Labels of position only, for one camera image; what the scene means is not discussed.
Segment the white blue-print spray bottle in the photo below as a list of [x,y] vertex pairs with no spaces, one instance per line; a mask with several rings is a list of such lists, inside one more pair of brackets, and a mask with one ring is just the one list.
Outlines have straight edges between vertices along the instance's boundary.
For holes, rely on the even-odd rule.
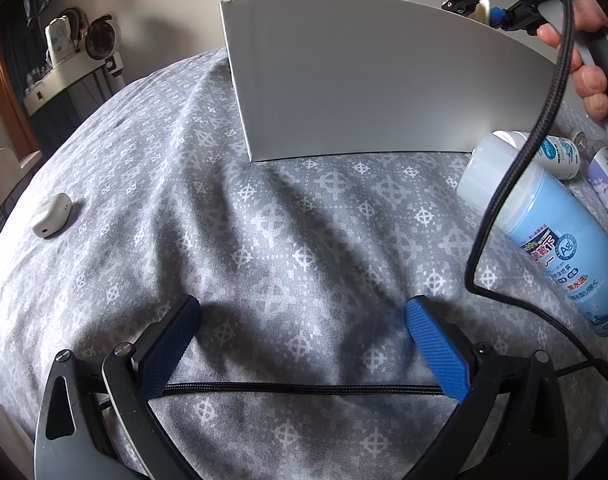
[[561,136],[546,136],[540,143],[533,162],[560,181],[574,179],[581,168],[578,148],[572,141]]

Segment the light blue spray can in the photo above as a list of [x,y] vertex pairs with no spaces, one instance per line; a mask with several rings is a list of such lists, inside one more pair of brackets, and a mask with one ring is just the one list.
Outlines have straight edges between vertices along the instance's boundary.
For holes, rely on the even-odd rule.
[[531,162],[495,226],[558,284],[598,336],[608,336],[608,234],[557,178]]

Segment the clear plastic drink bottle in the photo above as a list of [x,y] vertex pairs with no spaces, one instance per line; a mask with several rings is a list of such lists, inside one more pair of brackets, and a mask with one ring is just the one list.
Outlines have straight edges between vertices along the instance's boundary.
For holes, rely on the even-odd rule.
[[581,164],[592,189],[608,212],[608,146],[591,139],[583,130],[576,130],[571,138],[581,156]]

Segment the grey patterned bed sheet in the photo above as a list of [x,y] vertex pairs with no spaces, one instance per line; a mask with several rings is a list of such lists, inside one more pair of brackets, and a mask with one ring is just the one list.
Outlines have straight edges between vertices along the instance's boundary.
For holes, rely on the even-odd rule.
[[[113,96],[63,143],[0,234],[0,403],[34,437],[58,350],[105,356],[182,295],[203,324],[173,382],[428,384],[404,304],[423,294],[498,353],[583,358],[537,316],[471,296],[480,222],[460,154],[253,164],[225,49]],[[52,195],[72,223],[40,240]],[[401,479],[455,408],[445,396],[205,393],[151,403],[204,479]]]

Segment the white earbuds case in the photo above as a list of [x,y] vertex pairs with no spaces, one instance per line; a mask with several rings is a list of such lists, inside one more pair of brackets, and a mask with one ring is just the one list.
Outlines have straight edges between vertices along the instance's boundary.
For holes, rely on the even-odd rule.
[[72,200],[66,193],[57,193],[44,203],[32,218],[32,232],[40,238],[63,230],[72,213]]

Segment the white cardboard storage box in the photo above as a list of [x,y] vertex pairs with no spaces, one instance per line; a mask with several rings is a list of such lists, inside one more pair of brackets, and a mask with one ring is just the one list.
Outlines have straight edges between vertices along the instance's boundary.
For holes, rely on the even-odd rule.
[[253,162],[468,152],[531,129],[554,72],[501,32],[404,0],[228,0],[220,15]]

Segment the round dark mirror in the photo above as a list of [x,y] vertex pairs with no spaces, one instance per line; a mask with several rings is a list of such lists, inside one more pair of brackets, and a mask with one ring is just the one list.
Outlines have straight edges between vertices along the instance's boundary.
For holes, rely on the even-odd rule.
[[84,47],[90,58],[101,61],[117,50],[118,41],[119,28],[113,16],[104,14],[89,25],[84,38]]

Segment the white wall shelf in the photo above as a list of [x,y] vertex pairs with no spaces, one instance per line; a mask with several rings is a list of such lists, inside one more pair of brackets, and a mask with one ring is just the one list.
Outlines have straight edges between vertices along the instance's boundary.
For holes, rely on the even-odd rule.
[[92,76],[98,95],[103,102],[106,101],[104,90],[113,96],[113,87],[110,80],[113,76],[122,74],[124,63],[120,53],[116,51],[104,60],[90,58],[87,52],[76,53],[52,68],[28,91],[23,99],[24,109],[29,117],[36,114],[41,107],[53,100],[58,94]]

